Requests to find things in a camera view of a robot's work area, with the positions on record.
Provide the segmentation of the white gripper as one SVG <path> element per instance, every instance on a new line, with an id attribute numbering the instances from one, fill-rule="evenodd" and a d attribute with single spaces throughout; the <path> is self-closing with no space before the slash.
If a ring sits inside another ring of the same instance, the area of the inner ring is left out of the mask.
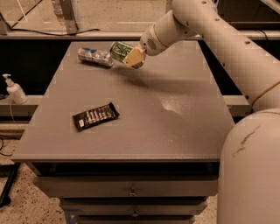
<path id="1" fill-rule="evenodd" d="M 122 63 L 127 67 L 139 68 L 145 61 L 145 54 L 156 56 L 161 53 L 161 45 L 156 37 L 154 26 L 151 25 L 140 38 L 140 46 L 134 47 Z"/>

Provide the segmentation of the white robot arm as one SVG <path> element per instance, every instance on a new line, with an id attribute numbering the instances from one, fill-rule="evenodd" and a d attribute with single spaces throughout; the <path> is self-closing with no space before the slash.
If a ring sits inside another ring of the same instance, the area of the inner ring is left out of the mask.
<path id="1" fill-rule="evenodd" d="M 252 108 L 223 144 L 217 224 L 280 224 L 280 61 L 220 17 L 212 0 L 171 0 L 124 63 L 133 67 L 195 34 L 221 92 Z"/>

